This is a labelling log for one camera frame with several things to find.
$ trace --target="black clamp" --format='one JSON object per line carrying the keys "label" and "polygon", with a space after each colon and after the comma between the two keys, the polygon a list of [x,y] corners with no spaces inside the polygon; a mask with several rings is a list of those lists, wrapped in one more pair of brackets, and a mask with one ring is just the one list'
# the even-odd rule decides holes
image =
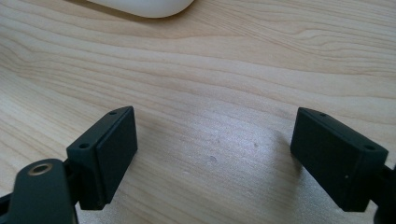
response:
{"label": "black clamp", "polygon": [[346,212],[378,205],[375,223],[396,223],[396,172],[388,151],[327,114],[299,108],[290,146],[334,202]]}
{"label": "black clamp", "polygon": [[102,210],[136,151],[134,109],[111,111],[67,148],[66,161],[37,161],[18,172],[14,191],[0,198],[0,224],[78,223],[75,204]]}

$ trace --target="white object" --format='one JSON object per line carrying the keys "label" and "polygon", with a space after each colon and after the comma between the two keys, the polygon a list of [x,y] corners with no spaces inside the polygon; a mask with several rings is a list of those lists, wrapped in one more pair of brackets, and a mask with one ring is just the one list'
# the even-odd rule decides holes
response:
{"label": "white object", "polygon": [[168,17],[182,11],[193,0],[89,0],[136,16],[148,18]]}

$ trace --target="light wood surface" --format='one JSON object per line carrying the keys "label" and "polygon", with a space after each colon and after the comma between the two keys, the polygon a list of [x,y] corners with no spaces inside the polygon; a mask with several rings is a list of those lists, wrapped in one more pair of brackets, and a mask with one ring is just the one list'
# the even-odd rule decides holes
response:
{"label": "light wood surface", "polygon": [[166,19],[82,0],[0,0],[0,194],[109,110],[139,149],[80,223],[373,223],[290,155],[299,106],[396,163],[396,2],[196,0]]}

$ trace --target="wooden table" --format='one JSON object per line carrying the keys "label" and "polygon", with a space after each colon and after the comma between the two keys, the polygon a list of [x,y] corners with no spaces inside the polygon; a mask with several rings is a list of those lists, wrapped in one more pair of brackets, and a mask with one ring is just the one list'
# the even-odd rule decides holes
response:
{"label": "wooden table", "polygon": [[106,112],[133,105],[139,150],[80,223],[373,223],[290,155],[299,106],[396,163],[394,0],[196,0],[144,19],[83,0],[0,0],[0,194]]}

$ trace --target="black plastic part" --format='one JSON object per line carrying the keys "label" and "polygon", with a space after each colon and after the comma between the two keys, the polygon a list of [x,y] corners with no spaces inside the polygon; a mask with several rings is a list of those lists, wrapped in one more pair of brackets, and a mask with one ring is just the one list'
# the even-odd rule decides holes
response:
{"label": "black plastic part", "polygon": [[20,170],[7,223],[78,223],[65,177],[64,164],[55,159],[37,161]]}
{"label": "black plastic part", "polygon": [[290,150],[335,203],[363,212],[388,151],[321,112],[299,108]]}
{"label": "black plastic part", "polygon": [[377,184],[372,200],[378,205],[374,223],[396,223],[396,167],[390,170],[384,166],[382,172],[373,181]]}
{"label": "black plastic part", "polygon": [[11,194],[7,194],[0,198],[0,224],[5,224],[7,222],[7,212],[10,201]]}
{"label": "black plastic part", "polygon": [[72,171],[69,160],[64,161],[64,171],[66,173],[66,179],[69,185],[70,199],[72,204],[76,204],[84,193],[81,186],[81,176],[79,173],[74,173]]}
{"label": "black plastic part", "polygon": [[114,110],[67,148],[70,168],[80,174],[84,210],[110,203],[137,151],[134,109]]}

